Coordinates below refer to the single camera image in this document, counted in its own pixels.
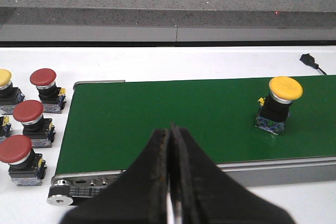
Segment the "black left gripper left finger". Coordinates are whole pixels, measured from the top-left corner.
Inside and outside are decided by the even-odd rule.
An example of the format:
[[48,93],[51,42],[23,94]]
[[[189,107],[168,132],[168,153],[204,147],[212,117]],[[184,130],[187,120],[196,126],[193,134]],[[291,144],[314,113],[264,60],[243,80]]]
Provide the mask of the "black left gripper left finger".
[[168,130],[154,130],[131,166],[61,223],[166,223]]

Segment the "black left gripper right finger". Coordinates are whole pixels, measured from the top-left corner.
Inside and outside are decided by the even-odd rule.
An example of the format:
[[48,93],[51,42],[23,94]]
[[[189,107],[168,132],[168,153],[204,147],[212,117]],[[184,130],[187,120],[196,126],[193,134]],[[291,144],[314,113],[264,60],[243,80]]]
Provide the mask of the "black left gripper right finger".
[[294,223],[283,208],[221,171],[188,129],[172,125],[170,144],[175,223]]

